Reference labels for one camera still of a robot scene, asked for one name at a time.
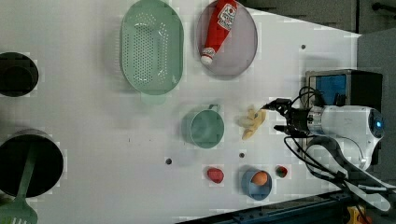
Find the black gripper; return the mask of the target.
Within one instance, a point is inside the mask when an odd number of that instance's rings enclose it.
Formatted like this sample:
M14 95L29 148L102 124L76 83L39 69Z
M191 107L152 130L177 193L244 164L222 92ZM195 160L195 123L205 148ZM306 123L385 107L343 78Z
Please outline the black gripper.
M275 125L276 131L285 133L292 137L306 137L309 130L307 128L307 109L294 108L292 100L285 98L277 98L274 101L264 105L262 109L273 110L283 113L286 125Z

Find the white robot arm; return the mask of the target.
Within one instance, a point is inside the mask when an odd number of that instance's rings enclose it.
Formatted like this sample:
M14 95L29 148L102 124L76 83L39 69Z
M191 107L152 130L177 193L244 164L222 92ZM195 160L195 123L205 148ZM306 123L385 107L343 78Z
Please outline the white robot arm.
M376 109L361 105L323 105L295 108L278 98L263 106L286 119L275 129L286 140L306 144L294 154L311 175L388 212L395 203L395 187L367 172L374 150L385 135L384 120Z

